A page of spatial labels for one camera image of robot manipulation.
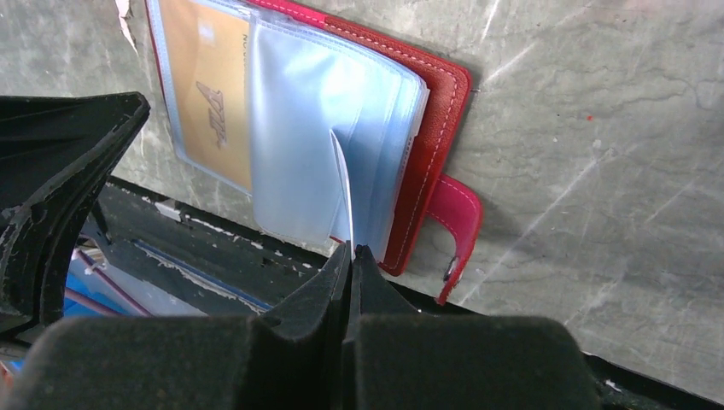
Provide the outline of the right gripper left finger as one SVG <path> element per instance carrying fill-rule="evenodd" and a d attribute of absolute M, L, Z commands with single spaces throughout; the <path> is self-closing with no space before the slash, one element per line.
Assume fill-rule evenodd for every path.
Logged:
<path fill-rule="evenodd" d="M 261 315 L 76 316 L 35 342 L 4 409 L 332 409 L 352 250 Z"/>

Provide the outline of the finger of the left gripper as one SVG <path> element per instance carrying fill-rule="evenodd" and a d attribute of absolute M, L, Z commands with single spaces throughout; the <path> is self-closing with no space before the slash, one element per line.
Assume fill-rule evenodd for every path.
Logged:
<path fill-rule="evenodd" d="M 137 91 L 1 98 L 3 333 L 60 318 L 76 238 L 149 113 Z"/>

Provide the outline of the red leather card holder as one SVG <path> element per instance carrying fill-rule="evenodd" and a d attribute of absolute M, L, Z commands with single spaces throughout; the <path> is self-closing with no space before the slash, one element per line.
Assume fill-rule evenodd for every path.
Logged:
<path fill-rule="evenodd" d="M 226 2 L 250 25 L 252 187 L 228 185 L 251 198 L 255 223 L 291 242 L 334 239 L 341 191 L 333 129 L 348 168 L 355 245 L 370 247 L 378 265 L 399 276 L 423 219 L 437 220 L 455 241 L 437 296 L 446 303 L 483 219 L 478 196 L 442 171 L 470 94 L 469 71 L 293 1 Z"/>

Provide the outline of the single gold VIP card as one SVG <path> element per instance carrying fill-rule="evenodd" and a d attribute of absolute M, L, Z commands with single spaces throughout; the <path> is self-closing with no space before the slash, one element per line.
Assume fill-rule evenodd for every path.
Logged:
<path fill-rule="evenodd" d="M 248 21 L 226 1 L 153 1 L 149 8 L 178 156 L 249 191 Z"/>

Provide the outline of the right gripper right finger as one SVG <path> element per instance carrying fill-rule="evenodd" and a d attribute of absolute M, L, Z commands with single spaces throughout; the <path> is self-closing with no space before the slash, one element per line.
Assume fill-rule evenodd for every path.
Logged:
<path fill-rule="evenodd" d="M 356 249 L 342 342 L 345 409 L 598 409 L 576 341 L 555 320 L 419 312 Z"/>

